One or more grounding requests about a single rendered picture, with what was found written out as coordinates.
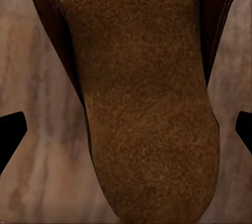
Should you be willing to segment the sandal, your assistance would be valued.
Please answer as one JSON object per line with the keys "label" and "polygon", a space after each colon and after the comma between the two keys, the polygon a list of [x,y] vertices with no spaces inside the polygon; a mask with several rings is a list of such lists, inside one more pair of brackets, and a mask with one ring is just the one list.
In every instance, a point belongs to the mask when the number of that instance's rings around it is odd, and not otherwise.
{"label": "sandal", "polygon": [[219,172],[207,89],[233,0],[33,0],[125,224],[195,224]]}

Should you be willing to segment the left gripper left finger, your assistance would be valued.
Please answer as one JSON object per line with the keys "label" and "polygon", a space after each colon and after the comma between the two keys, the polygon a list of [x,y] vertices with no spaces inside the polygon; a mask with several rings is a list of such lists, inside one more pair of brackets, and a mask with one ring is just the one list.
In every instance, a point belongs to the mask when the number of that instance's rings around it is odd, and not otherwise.
{"label": "left gripper left finger", "polygon": [[0,175],[27,133],[22,111],[0,117]]}

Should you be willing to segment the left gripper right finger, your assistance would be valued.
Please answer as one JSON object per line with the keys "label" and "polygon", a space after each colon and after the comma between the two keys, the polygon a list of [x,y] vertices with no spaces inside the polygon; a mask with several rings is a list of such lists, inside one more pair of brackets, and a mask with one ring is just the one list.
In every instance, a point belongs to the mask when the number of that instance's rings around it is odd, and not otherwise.
{"label": "left gripper right finger", "polygon": [[252,154],[252,114],[241,111],[238,115],[235,129]]}

